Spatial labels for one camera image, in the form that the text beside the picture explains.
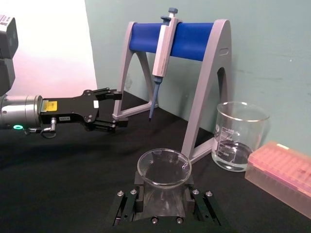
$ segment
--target robotic arm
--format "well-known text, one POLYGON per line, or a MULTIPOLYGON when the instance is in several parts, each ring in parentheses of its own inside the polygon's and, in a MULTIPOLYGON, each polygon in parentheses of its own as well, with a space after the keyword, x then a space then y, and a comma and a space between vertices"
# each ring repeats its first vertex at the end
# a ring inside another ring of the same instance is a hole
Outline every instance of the robotic arm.
POLYGON ((56 124, 81 123, 87 131, 114 132, 126 127, 128 119, 114 119, 100 114, 102 100, 121 100, 122 92, 109 88, 85 90, 73 98, 44 99, 41 96, 8 96, 15 79, 13 56, 18 48, 16 22, 0 15, 0 129, 24 130, 26 135, 40 133, 44 138, 56 136, 56 124))

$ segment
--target black table surface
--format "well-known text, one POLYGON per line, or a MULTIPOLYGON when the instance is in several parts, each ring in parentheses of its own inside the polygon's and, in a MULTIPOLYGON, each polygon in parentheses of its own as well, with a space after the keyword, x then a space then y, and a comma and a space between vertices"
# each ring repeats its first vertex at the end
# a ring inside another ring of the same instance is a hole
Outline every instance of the black table surface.
MULTIPOLYGON (((124 94, 124 106, 144 103, 124 94)), ((102 101, 101 111, 114 102, 102 101)), ((0 131, 0 233, 101 232, 118 190, 133 188, 139 157, 155 148, 181 151, 187 122, 156 109, 129 118, 113 134, 57 126, 57 137, 0 131)), ((200 130, 198 143, 211 134, 200 130)), ((193 166, 195 186, 211 190, 241 233, 311 233, 311 220, 207 155, 193 166)))

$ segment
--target screw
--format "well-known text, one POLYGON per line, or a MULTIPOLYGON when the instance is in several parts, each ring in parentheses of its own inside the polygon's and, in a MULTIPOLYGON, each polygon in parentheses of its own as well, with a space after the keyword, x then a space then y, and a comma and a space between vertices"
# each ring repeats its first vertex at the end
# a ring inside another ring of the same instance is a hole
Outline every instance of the screw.
POLYGON ((213 193, 212 193, 211 191, 207 191, 205 194, 206 194, 206 196, 208 196, 208 197, 213 196, 213 193))
POLYGON ((195 194, 195 195, 197 195, 197 194, 199 194, 200 192, 199 192, 199 190, 194 189, 194 190, 192 191, 192 193, 195 194))
POLYGON ((184 220, 183 220, 181 217, 178 217, 178 218, 176 219, 176 222, 177 222, 178 224, 182 224, 182 223, 184 222, 184 220))
POLYGON ((157 217, 152 217, 151 222, 152 224, 157 224, 157 222, 159 222, 159 219, 157 217))
POLYGON ((134 195, 137 193, 137 191, 135 189, 132 189, 130 193, 134 195))
POLYGON ((122 197, 123 196, 123 191, 122 190, 120 190, 118 193, 117 193, 117 195, 119 196, 119 197, 122 197))

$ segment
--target teal wall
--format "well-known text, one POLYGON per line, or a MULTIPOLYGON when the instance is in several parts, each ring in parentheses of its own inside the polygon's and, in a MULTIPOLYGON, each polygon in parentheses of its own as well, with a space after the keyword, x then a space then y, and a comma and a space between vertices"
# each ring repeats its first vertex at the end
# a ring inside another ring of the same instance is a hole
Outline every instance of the teal wall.
MULTIPOLYGON (((178 8, 184 22, 230 20, 233 100, 257 104, 270 113, 265 142, 274 140, 311 155, 311 1, 86 0, 98 87, 118 86, 128 22, 161 22, 169 7, 178 8)), ((148 58, 152 63, 154 54, 148 58)), ((159 93, 161 108, 189 118, 200 64, 170 59, 159 93)), ((126 88, 147 98, 137 59, 126 88)), ((215 83, 202 120, 202 127, 210 131, 218 101, 215 83)))

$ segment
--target pipette stand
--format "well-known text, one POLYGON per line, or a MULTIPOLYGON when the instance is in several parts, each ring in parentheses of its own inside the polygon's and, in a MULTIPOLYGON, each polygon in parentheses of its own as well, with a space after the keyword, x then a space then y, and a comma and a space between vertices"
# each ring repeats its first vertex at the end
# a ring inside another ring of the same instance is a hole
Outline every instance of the pipette stand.
MULTIPOLYGON (((127 28, 121 64, 121 83, 118 91, 124 91, 124 84, 131 58, 137 54, 146 79, 149 93, 147 104, 121 111, 122 100, 115 103, 114 118, 129 117, 151 106, 153 86, 146 52, 155 53, 161 23, 140 24, 131 22, 127 28)), ((192 163, 211 152, 214 139, 195 147, 200 128, 202 109, 212 84, 218 79, 220 100, 231 98, 231 28, 226 19, 214 23, 179 23, 176 28, 171 56, 202 61, 201 71, 191 114, 181 152, 192 163)))

